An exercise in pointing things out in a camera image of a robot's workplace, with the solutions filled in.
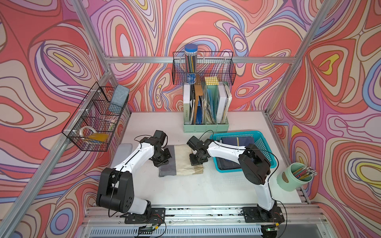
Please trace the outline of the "teal plastic basket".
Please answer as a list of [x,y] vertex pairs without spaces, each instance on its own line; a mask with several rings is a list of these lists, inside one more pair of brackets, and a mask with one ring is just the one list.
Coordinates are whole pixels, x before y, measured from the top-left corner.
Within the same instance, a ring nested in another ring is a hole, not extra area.
[[[254,138],[255,140],[254,145],[270,161],[270,168],[275,169],[277,167],[277,159],[273,155],[265,137],[259,131],[237,131],[237,132],[217,133],[217,134],[211,135],[210,139],[213,139],[219,142],[219,140],[224,137],[246,137],[246,136]],[[217,168],[215,157],[213,158],[213,162],[215,164],[216,170],[220,173],[239,172],[242,170],[242,169],[237,169],[237,170],[230,170],[230,171],[220,171]]]

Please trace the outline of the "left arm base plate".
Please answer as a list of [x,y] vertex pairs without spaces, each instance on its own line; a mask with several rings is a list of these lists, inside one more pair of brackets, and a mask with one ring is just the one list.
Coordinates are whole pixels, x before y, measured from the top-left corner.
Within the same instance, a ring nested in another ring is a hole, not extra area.
[[125,219],[125,224],[161,224],[165,220],[164,207],[149,208],[144,214],[127,213],[120,217]]

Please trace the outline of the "beige grey cloth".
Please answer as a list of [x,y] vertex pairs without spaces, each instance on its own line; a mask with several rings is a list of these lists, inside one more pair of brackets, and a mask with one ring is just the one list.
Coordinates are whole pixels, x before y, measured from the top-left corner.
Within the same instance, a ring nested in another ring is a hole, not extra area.
[[193,151],[188,145],[168,145],[167,148],[172,157],[168,164],[159,167],[159,177],[203,174],[203,165],[191,165],[190,154]]

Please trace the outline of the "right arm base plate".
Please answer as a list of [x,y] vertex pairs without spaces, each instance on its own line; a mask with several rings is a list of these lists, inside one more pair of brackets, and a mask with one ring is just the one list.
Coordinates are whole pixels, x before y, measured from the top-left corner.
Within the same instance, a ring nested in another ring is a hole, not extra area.
[[243,207],[241,214],[244,216],[246,223],[283,223],[285,218],[280,207],[274,206],[270,211],[263,208],[256,207]]

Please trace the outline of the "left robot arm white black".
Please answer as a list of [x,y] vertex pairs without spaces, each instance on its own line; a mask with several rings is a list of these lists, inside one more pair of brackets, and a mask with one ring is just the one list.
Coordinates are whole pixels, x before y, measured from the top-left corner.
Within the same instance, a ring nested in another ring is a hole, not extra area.
[[133,175],[148,160],[157,168],[169,163],[172,156],[166,148],[167,138],[165,132],[156,130],[153,136],[141,139],[123,162],[105,168],[100,176],[96,205],[123,214],[150,213],[150,202],[135,196]]

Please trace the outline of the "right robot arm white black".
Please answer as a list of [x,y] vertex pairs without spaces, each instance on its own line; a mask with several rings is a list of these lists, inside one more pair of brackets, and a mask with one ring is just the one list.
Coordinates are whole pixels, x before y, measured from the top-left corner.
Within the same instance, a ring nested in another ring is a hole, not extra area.
[[254,144],[233,146],[192,136],[187,145],[192,150],[190,162],[193,166],[201,165],[211,157],[238,163],[245,178],[255,185],[258,217],[263,221],[273,218],[277,202],[272,198],[269,186],[271,163]]

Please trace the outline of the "navy cloth yellow stripe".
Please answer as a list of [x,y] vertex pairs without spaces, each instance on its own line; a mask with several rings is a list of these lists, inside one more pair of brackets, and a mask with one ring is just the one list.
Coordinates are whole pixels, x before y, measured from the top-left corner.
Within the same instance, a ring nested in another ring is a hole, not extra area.
[[[254,144],[255,140],[252,137],[224,137],[219,140],[220,143],[233,145],[233,146],[248,146],[249,144]],[[216,157],[215,162],[217,164],[217,168],[220,171],[230,171],[241,169],[239,163],[226,160],[223,158]]]

